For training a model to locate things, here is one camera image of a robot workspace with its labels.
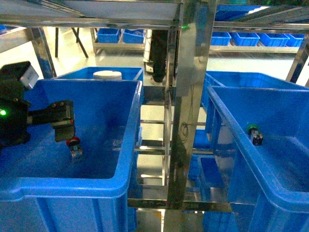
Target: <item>metal frame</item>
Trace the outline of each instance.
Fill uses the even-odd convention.
[[[121,37],[118,43],[99,43],[97,40],[97,36],[94,32],[94,28],[90,29],[91,33],[91,41],[93,46],[93,51],[95,54],[99,52],[101,49],[110,49],[110,50],[134,50],[134,51],[144,51],[145,43],[124,43],[123,42],[123,34],[121,33]]]
[[[85,0],[71,0],[70,2],[78,4],[85,3]],[[165,209],[165,232],[180,230],[179,225],[181,225],[182,210],[230,212],[231,208],[226,201],[226,193],[224,193],[222,189],[211,189],[213,195],[208,202],[205,203],[199,201],[196,189],[188,189],[186,186],[189,162],[192,153],[204,152],[204,154],[211,154],[211,151],[208,150],[194,150],[193,141],[197,127],[203,80],[206,72],[209,51],[211,49],[210,43],[212,30],[307,33],[309,31],[309,25],[273,23],[276,20],[271,20],[270,17],[268,17],[268,22],[271,23],[265,23],[263,21],[260,23],[215,22],[214,19],[216,5],[219,2],[218,0],[90,0],[87,2],[113,2],[119,5],[123,2],[134,4],[147,3],[151,6],[156,6],[156,4],[175,4],[177,5],[177,10],[172,20],[162,20],[158,18],[148,19],[147,17],[139,19],[90,18],[86,16],[84,17],[85,14],[82,14],[75,9],[68,9],[63,4],[57,5],[54,2],[51,4],[50,1],[44,0],[41,1],[41,5],[48,8],[48,10],[52,9],[57,12],[66,12],[68,13],[68,16],[27,16],[18,15],[20,14],[20,12],[18,12],[18,14],[15,15],[0,15],[0,23],[28,27],[54,26],[71,28],[111,27],[130,29],[168,29],[169,42],[166,87],[145,87],[145,101],[148,104],[161,104],[165,107],[164,121],[160,122],[164,124],[165,128],[164,142],[148,141],[148,144],[143,144],[144,147],[137,148],[141,153],[151,155],[156,154],[163,157],[163,185],[160,187],[140,186],[140,188],[144,190],[143,198],[129,198],[128,205],[138,208]],[[201,7],[208,8],[207,23],[205,25],[198,24],[196,19]],[[282,12],[276,11],[276,14],[282,15]],[[198,47],[196,51],[194,40],[197,36],[198,30],[202,31],[206,36],[203,45]],[[56,76],[43,30],[41,28],[28,29],[27,38],[32,41],[44,77],[51,78]],[[304,61],[308,59],[308,40],[309,36],[307,35],[296,56],[293,67],[298,67],[297,71],[294,68],[294,70],[291,70],[290,72],[289,76],[291,76],[290,79],[293,79],[293,81],[297,80],[299,76],[298,70],[304,66]],[[173,122],[171,120],[172,104],[175,105]],[[172,142],[170,143],[169,130],[172,123],[173,132],[171,137]],[[147,196],[147,192],[156,195],[157,198]]]

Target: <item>metal rack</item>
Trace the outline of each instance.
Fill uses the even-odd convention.
[[[193,152],[211,154],[209,150],[196,150],[193,141],[203,88],[204,76],[210,51],[212,31],[252,31],[268,33],[305,33],[304,41],[297,52],[287,80],[296,82],[308,59],[309,25],[283,24],[268,21],[272,14],[265,14],[259,23],[252,22],[214,22],[216,7],[224,1],[208,0],[64,0],[61,3],[42,0],[31,3],[23,0],[3,0],[12,6],[11,11],[0,8],[0,23],[32,27],[27,36],[35,46],[45,78],[56,76],[43,30],[40,27],[110,27],[130,29],[167,29],[168,57],[167,83],[165,87],[145,87],[147,104],[164,106],[164,121],[148,123],[164,124],[164,140],[143,141],[143,151],[150,155],[163,157],[162,186],[141,185],[142,199],[128,199],[130,207],[147,210],[165,210],[164,231],[180,231],[182,210],[231,212],[221,189],[212,189],[207,202],[201,202],[198,192],[187,186],[189,163]],[[18,5],[23,3],[31,10],[21,15]],[[208,9],[207,23],[197,24],[198,12]],[[278,8],[276,13],[286,11]],[[295,20],[294,14],[287,18]],[[205,32],[201,47],[196,47],[197,29]],[[171,106],[174,105],[174,119],[171,120]]]
[[[97,54],[101,49],[111,49],[111,50],[129,50],[129,51],[143,51],[145,49],[145,44],[143,43],[124,43],[123,42],[123,33],[121,33],[121,37],[118,43],[98,43],[97,37],[95,35],[95,29],[90,30],[91,33],[91,41],[93,46],[93,51]]]

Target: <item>green indicator light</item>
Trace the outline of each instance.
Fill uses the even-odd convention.
[[[1,110],[0,111],[0,115],[5,116],[6,115],[6,111],[5,110]]]

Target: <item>metal post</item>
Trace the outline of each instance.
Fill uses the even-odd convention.
[[[170,30],[168,33],[168,55],[167,55],[167,74],[164,100],[164,134],[163,143],[165,155],[162,157],[162,185],[166,185],[169,175],[169,147],[170,147],[170,130],[171,130],[171,94],[172,83],[175,74],[175,56],[176,56],[176,38],[177,30]]]
[[[296,54],[286,81],[296,83],[301,71],[303,70],[309,56],[309,33],[305,35],[305,38]]]
[[[77,28],[77,36],[79,37],[79,28]]]
[[[58,58],[59,28],[56,28],[55,57]]]
[[[169,170],[168,208],[181,209],[192,155],[200,100],[203,90],[212,28],[216,13],[216,0],[208,3],[187,1],[184,6],[183,29],[178,53],[176,100]],[[203,23],[201,17],[207,17]],[[205,35],[204,43],[195,54],[198,33]]]
[[[95,53],[95,55],[97,54],[98,49],[95,48],[95,43],[96,43],[96,37],[95,37],[95,32],[97,33],[97,29],[96,28],[90,28],[90,34],[91,34],[91,42],[92,42],[92,47],[93,47],[93,52]]]
[[[43,28],[30,28],[28,29],[28,35],[31,39],[43,77],[46,79],[56,77],[56,70]]]
[[[81,40],[80,40],[80,38],[79,38],[79,36],[78,36],[78,34],[77,34],[75,28],[71,28],[71,29],[72,29],[72,31],[73,31],[75,37],[76,37],[77,43],[80,45],[80,47],[81,47],[81,49],[82,49],[82,51],[83,51],[85,57],[86,57],[86,58],[89,58],[89,56],[88,56],[88,54],[87,54],[87,52],[86,52],[86,50],[85,50],[85,48],[84,48],[84,46],[83,46],[83,44],[82,44],[82,42],[81,42]]]

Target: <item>blue bin on shelf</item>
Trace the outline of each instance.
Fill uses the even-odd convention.
[[[120,39],[120,29],[101,28],[97,32],[98,42],[107,44],[117,44]]]
[[[123,80],[144,81],[144,69],[143,68],[131,68],[131,67],[86,67],[82,68],[57,78],[59,79],[93,79],[93,74],[99,71],[117,71],[121,72]]]
[[[207,134],[205,133],[205,130],[203,129],[196,130],[193,147],[202,149],[210,148],[210,143]]]
[[[0,25],[0,34],[6,33],[7,28],[4,25]]]
[[[74,102],[76,135],[87,155],[71,163],[50,125],[29,127],[31,140],[0,156],[3,231],[128,230],[127,189],[141,105],[140,81],[40,80],[25,93],[30,110]]]
[[[228,46],[231,40],[228,32],[213,32],[211,37],[211,45]]]
[[[267,47],[285,47],[289,41],[289,37],[285,34],[258,34],[260,41]]]
[[[237,46],[256,46],[260,37],[256,33],[230,33]]]
[[[199,168],[198,168],[198,157],[199,155],[192,154],[191,160],[190,160],[190,167],[189,167],[189,174],[188,178],[189,180],[196,180],[198,173],[199,173]]]
[[[215,108],[211,145],[228,201],[243,203],[232,205],[239,230],[309,231],[309,91],[209,87],[208,93]],[[250,141],[250,124],[263,134],[262,145]]]
[[[254,72],[217,72],[207,71],[204,81],[201,104],[207,111],[206,134],[210,133],[212,122],[211,117],[214,109],[209,108],[209,96],[207,93],[208,86],[225,86],[225,87],[255,87],[255,88],[277,88],[277,89],[304,89],[309,88],[296,85],[291,82],[283,81],[262,73]]]
[[[127,44],[142,44],[144,42],[144,30],[129,30],[125,29],[123,32],[123,40]]]
[[[136,147],[140,147],[142,143],[142,127],[139,129],[138,133],[138,141],[136,142]],[[139,157],[139,151],[134,152],[133,163],[132,163],[132,171],[130,177],[130,184],[128,189],[128,197],[132,198],[142,198],[142,189],[138,188],[138,180],[137,180],[137,160]],[[134,232],[137,229],[137,214],[136,208],[128,207],[127,209],[127,219],[128,219],[128,232]]]
[[[249,11],[253,11],[259,7],[260,6],[218,5],[215,21],[232,21],[236,18],[245,16]]]
[[[287,34],[286,36],[290,38],[286,44],[289,47],[300,47],[305,37],[304,34]]]
[[[212,155],[198,156],[198,177],[196,186],[200,187],[202,201],[211,200],[211,188],[223,189],[223,181],[219,173],[216,160]],[[205,212],[203,216],[204,232],[226,232],[236,228],[236,224],[230,225],[232,213]]]

